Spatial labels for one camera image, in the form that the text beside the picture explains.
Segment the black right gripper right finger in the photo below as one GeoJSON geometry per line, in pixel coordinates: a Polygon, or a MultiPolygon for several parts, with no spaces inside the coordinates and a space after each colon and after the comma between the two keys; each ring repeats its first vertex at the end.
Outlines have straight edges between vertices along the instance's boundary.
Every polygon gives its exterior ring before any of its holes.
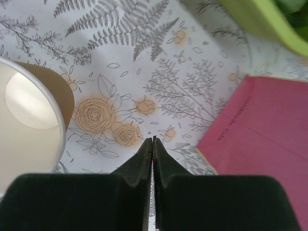
{"type": "Polygon", "coordinates": [[[269,176],[193,175],[158,138],[152,144],[155,225],[161,231],[298,231],[281,184],[269,176]]]}

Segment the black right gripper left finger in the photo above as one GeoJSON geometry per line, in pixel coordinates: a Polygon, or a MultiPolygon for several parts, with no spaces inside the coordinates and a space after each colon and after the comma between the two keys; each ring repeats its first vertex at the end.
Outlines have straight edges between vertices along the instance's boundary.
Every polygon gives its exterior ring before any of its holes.
{"type": "Polygon", "coordinates": [[[24,174],[0,204],[3,231],[148,230],[152,139],[110,174],[24,174]]]}

